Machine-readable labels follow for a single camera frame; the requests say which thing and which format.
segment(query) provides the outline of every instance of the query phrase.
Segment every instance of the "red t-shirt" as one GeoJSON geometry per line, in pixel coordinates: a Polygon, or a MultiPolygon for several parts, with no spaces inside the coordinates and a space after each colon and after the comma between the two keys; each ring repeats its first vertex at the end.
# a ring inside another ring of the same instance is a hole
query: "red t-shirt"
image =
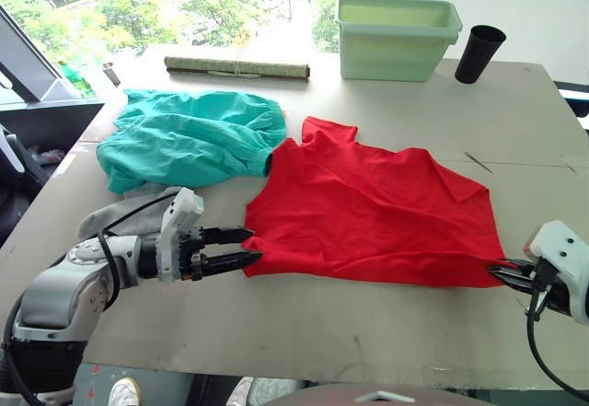
{"type": "Polygon", "coordinates": [[[306,118],[285,140],[264,190],[247,206],[244,243],[262,258],[244,271],[312,273],[430,286],[496,286],[504,264],[489,190],[420,148],[354,142],[357,127],[306,118]]]}

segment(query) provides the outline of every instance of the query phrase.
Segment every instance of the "white sneaker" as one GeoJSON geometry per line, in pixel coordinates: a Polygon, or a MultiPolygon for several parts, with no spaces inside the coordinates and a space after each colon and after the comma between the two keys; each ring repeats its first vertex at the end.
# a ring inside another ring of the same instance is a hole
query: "white sneaker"
{"type": "Polygon", "coordinates": [[[130,377],[121,378],[110,390],[109,406],[140,406],[139,385],[130,377]]]}

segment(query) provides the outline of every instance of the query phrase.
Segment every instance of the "table surface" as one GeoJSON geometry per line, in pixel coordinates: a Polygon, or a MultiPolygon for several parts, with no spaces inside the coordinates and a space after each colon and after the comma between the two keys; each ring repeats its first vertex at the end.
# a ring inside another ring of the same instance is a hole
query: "table surface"
{"type": "MultiPolygon", "coordinates": [[[[473,86],[454,80],[451,60],[425,84],[342,80],[337,56],[311,64],[308,84],[168,75],[162,64],[149,66],[150,76],[127,87],[240,89],[279,101],[295,139],[314,115],[358,125],[364,144],[428,148],[491,189],[508,257],[522,258],[532,230],[551,219],[589,233],[587,137],[539,65],[493,63],[473,86]]],[[[0,321],[28,282],[76,243],[80,220],[121,198],[107,191],[95,150],[123,103],[119,95],[98,114],[0,250],[0,275],[10,276],[0,286],[0,321]]],[[[199,189],[200,223],[242,224],[245,204],[264,182],[235,178],[199,189]]],[[[85,359],[208,374],[554,389],[527,347],[528,301],[505,287],[433,289],[303,274],[147,281],[121,292],[85,359]]],[[[589,329],[552,312],[537,327],[549,367],[578,388],[589,388],[588,340],[589,329]]]]}

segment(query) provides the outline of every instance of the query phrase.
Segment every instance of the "teal cloth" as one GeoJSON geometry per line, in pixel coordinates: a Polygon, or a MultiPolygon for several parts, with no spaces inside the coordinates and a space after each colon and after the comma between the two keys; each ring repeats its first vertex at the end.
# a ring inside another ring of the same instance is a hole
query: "teal cloth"
{"type": "Polygon", "coordinates": [[[98,145],[109,190],[145,181],[204,187],[235,176],[264,176],[286,137],[280,105],[236,91],[125,90],[118,130],[98,145]]]}

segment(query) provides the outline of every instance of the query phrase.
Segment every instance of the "black cable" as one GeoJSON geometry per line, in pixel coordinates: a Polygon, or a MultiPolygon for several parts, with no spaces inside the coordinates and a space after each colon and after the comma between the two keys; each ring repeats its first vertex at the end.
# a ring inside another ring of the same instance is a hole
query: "black cable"
{"type": "MultiPolygon", "coordinates": [[[[112,306],[112,304],[117,299],[119,292],[121,290],[121,280],[120,280],[120,276],[119,276],[119,270],[117,268],[116,262],[114,261],[114,257],[112,257],[112,252],[110,251],[109,244],[107,243],[107,241],[105,239],[105,235],[116,236],[114,233],[112,233],[110,231],[111,228],[113,228],[114,226],[127,220],[129,217],[136,215],[137,213],[143,211],[145,208],[147,208],[151,205],[154,205],[156,203],[165,201],[166,199],[169,199],[170,197],[174,197],[175,195],[176,195],[176,193],[166,194],[164,196],[158,197],[157,199],[154,199],[153,201],[145,203],[145,204],[139,206],[138,208],[135,208],[130,213],[127,213],[123,217],[120,217],[119,219],[115,220],[111,224],[105,226],[104,228],[99,230],[99,232],[96,234],[96,237],[98,238],[98,243],[100,244],[100,247],[102,247],[102,251],[104,252],[104,255],[107,259],[107,263],[109,264],[110,273],[112,274],[112,285],[113,285],[112,296],[110,297],[110,300],[107,302],[106,306],[104,307],[104,310],[107,310],[110,306],[112,306]]],[[[51,268],[51,267],[57,265],[64,258],[65,258],[65,254],[62,257],[60,257],[57,261],[52,263],[50,266],[48,266],[48,268],[51,268]]],[[[40,401],[37,397],[35,397],[35,395],[30,391],[29,387],[27,386],[25,381],[22,379],[22,376],[20,375],[20,372],[18,371],[17,365],[16,365],[14,359],[12,358],[12,349],[10,348],[10,343],[12,342],[12,329],[14,328],[14,324],[17,319],[17,313],[18,313],[18,310],[20,309],[20,303],[22,301],[22,296],[23,295],[21,295],[18,298],[17,302],[12,307],[10,314],[8,314],[8,318],[6,319],[6,324],[5,324],[5,328],[4,328],[4,337],[3,337],[3,347],[4,347],[4,351],[5,351],[4,356],[5,356],[5,359],[8,363],[8,370],[10,371],[10,377],[12,378],[12,381],[14,382],[14,384],[18,390],[18,393],[22,396],[22,398],[30,406],[45,406],[45,404],[42,401],[40,401]]]]}
{"type": "Polygon", "coordinates": [[[537,351],[536,338],[534,337],[534,323],[536,323],[535,319],[534,319],[534,317],[535,317],[534,310],[536,309],[537,300],[538,300],[539,295],[540,295],[540,292],[537,289],[534,290],[534,293],[532,294],[532,301],[530,302],[530,309],[529,309],[530,312],[528,312],[528,314],[527,314],[527,322],[526,322],[527,342],[530,345],[530,351],[532,351],[532,355],[534,356],[534,359],[536,360],[537,365],[540,366],[540,369],[542,369],[542,371],[544,371],[544,374],[546,374],[554,383],[559,385],[561,388],[563,388],[565,391],[567,391],[568,393],[570,393],[571,395],[573,395],[577,399],[589,402],[589,395],[581,392],[580,390],[573,388],[572,386],[567,385],[564,381],[562,381],[560,378],[558,378],[546,366],[546,364],[542,360],[542,357],[540,357],[540,354],[537,351]]]}
{"type": "Polygon", "coordinates": [[[145,208],[148,208],[149,206],[154,205],[156,203],[165,201],[166,199],[169,199],[170,197],[174,197],[175,195],[176,195],[176,193],[165,194],[163,196],[158,197],[157,199],[154,199],[153,201],[149,201],[148,203],[145,203],[145,204],[135,208],[134,210],[127,213],[123,217],[118,218],[117,220],[115,220],[111,224],[106,225],[104,228],[102,228],[96,234],[96,237],[98,238],[98,243],[100,244],[100,247],[102,247],[102,251],[104,252],[104,256],[106,257],[107,263],[109,264],[110,274],[112,275],[112,295],[110,296],[109,301],[107,302],[106,306],[104,307],[105,311],[108,308],[110,308],[112,306],[112,304],[117,300],[117,297],[119,296],[119,292],[121,291],[121,278],[119,276],[119,269],[117,268],[117,263],[114,261],[114,257],[112,257],[112,252],[110,252],[109,244],[107,243],[107,240],[104,237],[105,234],[108,234],[110,236],[116,236],[116,234],[114,234],[112,231],[110,231],[111,228],[124,222],[129,217],[133,217],[137,213],[142,212],[145,208]]]}
{"type": "Polygon", "coordinates": [[[137,213],[139,213],[139,212],[143,211],[145,208],[147,208],[147,207],[149,207],[149,206],[151,206],[151,205],[154,205],[154,204],[156,204],[156,203],[158,203],[158,202],[165,201],[166,199],[169,199],[170,197],[174,197],[175,195],[176,195],[176,193],[175,193],[175,192],[171,192],[170,194],[165,194],[165,195],[163,195],[163,196],[160,196],[160,197],[158,197],[157,199],[154,199],[153,201],[149,201],[148,203],[145,203],[145,204],[143,204],[143,205],[141,205],[141,206],[139,206],[139,207],[135,208],[134,210],[132,210],[131,212],[127,213],[127,214],[126,214],[126,215],[124,215],[123,217],[121,217],[121,218],[119,218],[119,219],[115,220],[115,221],[114,221],[114,222],[112,222],[111,224],[109,224],[109,225],[106,225],[106,226],[104,227],[104,229],[111,229],[111,228],[113,228],[114,226],[116,226],[116,225],[118,225],[118,224],[120,224],[120,223],[124,222],[124,221],[125,221],[125,220],[127,220],[129,217],[132,217],[132,216],[136,215],[137,213]]]}
{"type": "Polygon", "coordinates": [[[17,364],[15,363],[14,359],[12,358],[12,349],[10,348],[10,342],[12,341],[12,326],[15,324],[15,320],[17,319],[18,309],[20,308],[20,302],[22,301],[22,295],[18,298],[17,302],[13,305],[10,313],[8,314],[8,319],[6,319],[6,325],[4,326],[4,337],[2,340],[4,346],[4,358],[8,363],[8,371],[10,373],[10,378],[12,378],[12,382],[15,384],[17,391],[22,395],[22,398],[30,406],[45,406],[45,404],[39,400],[34,394],[30,391],[25,383],[25,380],[22,379],[20,373],[18,372],[17,364]]]}
{"type": "Polygon", "coordinates": [[[101,229],[98,233],[96,233],[96,237],[98,238],[98,243],[100,247],[102,247],[102,252],[104,252],[104,257],[107,259],[107,263],[109,264],[110,274],[112,275],[112,295],[110,296],[109,301],[104,307],[104,311],[112,306],[112,304],[117,300],[119,296],[119,292],[121,291],[121,278],[119,276],[119,269],[117,268],[117,263],[114,261],[114,257],[112,257],[112,252],[110,251],[109,244],[107,240],[104,238],[106,228],[101,229]]]}

